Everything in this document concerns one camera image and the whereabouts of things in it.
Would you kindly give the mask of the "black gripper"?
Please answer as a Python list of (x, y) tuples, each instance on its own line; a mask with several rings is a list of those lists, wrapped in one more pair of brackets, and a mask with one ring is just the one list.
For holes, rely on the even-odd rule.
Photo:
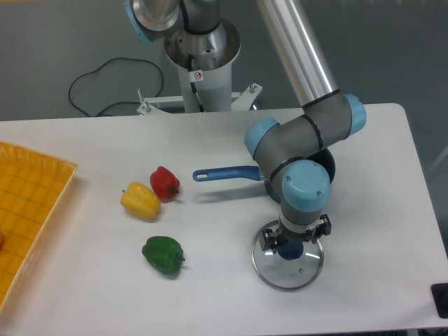
[(312, 242), (315, 244), (322, 236), (331, 234), (332, 224), (327, 214), (322, 214), (318, 219), (318, 223), (313, 230), (305, 228), (304, 232), (297, 233), (289, 230), (283, 224), (280, 224), (278, 230), (263, 229), (261, 230), (261, 249), (262, 251), (277, 252), (279, 246), (287, 246), (289, 244)]

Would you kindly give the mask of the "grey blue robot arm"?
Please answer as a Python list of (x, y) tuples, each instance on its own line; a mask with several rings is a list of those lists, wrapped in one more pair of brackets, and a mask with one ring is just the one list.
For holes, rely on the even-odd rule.
[[(285, 124), (262, 119), (244, 137), (279, 198), (279, 226), (264, 229), (260, 239), (263, 250), (277, 252), (330, 234), (322, 209), (334, 174), (314, 158), (360, 131), (366, 112), (357, 97), (340, 92), (299, 1), (259, 1), (258, 7), (303, 109)], [(229, 109), (230, 81), (218, 88), (207, 83), (240, 49), (237, 31), (221, 17), (217, 1), (126, 1), (125, 10), (141, 41), (164, 39), (180, 70), (186, 111)]]

